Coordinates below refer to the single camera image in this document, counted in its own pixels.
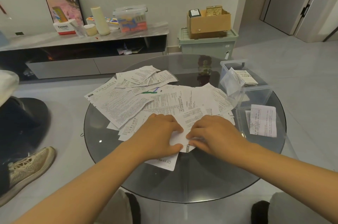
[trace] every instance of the round glass table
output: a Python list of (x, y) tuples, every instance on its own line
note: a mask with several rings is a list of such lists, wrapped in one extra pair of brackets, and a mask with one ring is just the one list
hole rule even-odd
[[(211, 85), (221, 88), (219, 86), (221, 61), (222, 59), (203, 55), (164, 55), (134, 64), (125, 71), (152, 65), (174, 74), (179, 80), (174, 85), (199, 87), (210, 82)], [(203, 74), (204, 63), (208, 63), (209, 75)], [(286, 130), (284, 110), (275, 93), (272, 93), (267, 105), (276, 107), (283, 129)], [(107, 129), (108, 124), (109, 120), (90, 104), (84, 120), (84, 137), (95, 163), (122, 143), (118, 140), (118, 131)], [(261, 139), (260, 136), (247, 136), (247, 139), (277, 153), (281, 153), (284, 146), (284, 140), (278, 138)], [(123, 165), (123, 162), (112, 164)], [(199, 149), (194, 149), (189, 153), (179, 153), (174, 171), (146, 163), (141, 164), (122, 184), (122, 187), (153, 200), (196, 203), (231, 196), (258, 180), (257, 176), (245, 170), (223, 162)]]

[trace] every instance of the brown cardboard box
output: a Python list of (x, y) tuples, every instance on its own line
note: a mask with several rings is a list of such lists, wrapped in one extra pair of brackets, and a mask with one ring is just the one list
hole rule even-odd
[(224, 37), (231, 30), (231, 14), (223, 10), (222, 15), (207, 17), (201, 10), (200, 17), (190, 18), (188, 12), (187, 28), (191, 39)]

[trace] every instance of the gold decorative box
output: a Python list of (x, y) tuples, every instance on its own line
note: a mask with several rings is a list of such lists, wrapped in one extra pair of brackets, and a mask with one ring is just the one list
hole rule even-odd
[(206, 16), (219, 16), (222, 14), (222, 6), (210, 6), (206, 8)]

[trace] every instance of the green storage bin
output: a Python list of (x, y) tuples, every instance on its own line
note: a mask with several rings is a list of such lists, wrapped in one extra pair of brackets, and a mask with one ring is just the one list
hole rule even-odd
[(238, 34), (230, 30), (226, 37), (190, 39), (186, 27), (181, 28), (178, 36), (183, 54), (208, 55), (225, 60), (231, 59), (237, 38)]

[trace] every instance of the hand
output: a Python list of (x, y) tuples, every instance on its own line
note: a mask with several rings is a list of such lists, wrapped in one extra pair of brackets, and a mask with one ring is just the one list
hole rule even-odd
[(159, 159), (179, 153), (183, 145), (171, 146), (169, 140), (174, 131), (183, 132), (172, 115), (152, 114), (138, 131), (125, 143), (135, 148), (142, 161)]
[[(193, 138), (204, 138), (205, 142)], [(189, 145), (232, 164), (251, 145), (231, 122), (223, 117), (210, 115), (205, 115), (192, 126), (187, 139), (191, 139)]]

